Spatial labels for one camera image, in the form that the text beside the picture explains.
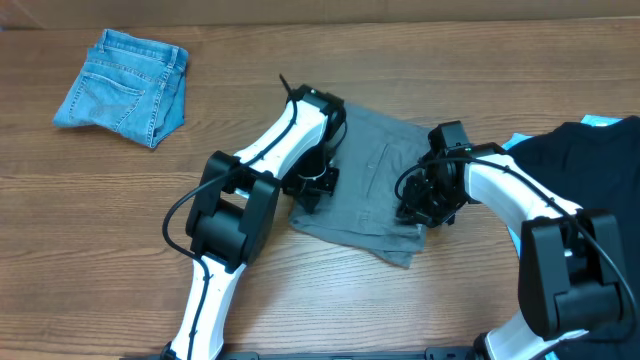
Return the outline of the grey shorts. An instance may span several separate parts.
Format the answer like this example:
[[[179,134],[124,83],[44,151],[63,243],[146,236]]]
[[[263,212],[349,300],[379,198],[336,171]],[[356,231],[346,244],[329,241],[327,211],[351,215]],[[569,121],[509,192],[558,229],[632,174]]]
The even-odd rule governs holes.
[[[346,138],[333,157],[339,178],[313,212],[295,204],[289,224],[320,240],[371,252],[408,268],[424,250],[426,227],[401,223],[394,187],[429,151],[430,129],[354,104],[345,105]]]

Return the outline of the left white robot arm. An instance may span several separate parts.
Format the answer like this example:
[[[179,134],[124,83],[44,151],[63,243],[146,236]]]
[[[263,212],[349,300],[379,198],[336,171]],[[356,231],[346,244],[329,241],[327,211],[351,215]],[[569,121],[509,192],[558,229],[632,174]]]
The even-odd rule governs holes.
[[[165,215],[170,223],[192,204],[184,255],[193,278],[181,327],[161,351],[163,359],[215,359],[223,349],[224,327],[236,286],[269,237],[281,194],[311,213],[333,194],[339,171],[331,164],[347,130],[342,99],[308,85],[287,91],[279,119],[253,144],[233,155],[217,151],[205,165],[198,187]]]

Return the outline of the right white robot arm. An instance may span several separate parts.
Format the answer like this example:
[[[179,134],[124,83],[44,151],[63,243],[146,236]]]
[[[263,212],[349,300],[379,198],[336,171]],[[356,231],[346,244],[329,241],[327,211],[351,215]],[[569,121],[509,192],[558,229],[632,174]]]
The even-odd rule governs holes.
[[[396,181],[399,219],[452,224],[467,203],[488,207],[520,240],[516,314],[462,348],[468,359],[540,359],[610,325],[637,328],[615,217],[545,188],[500,146],[431,150]]]

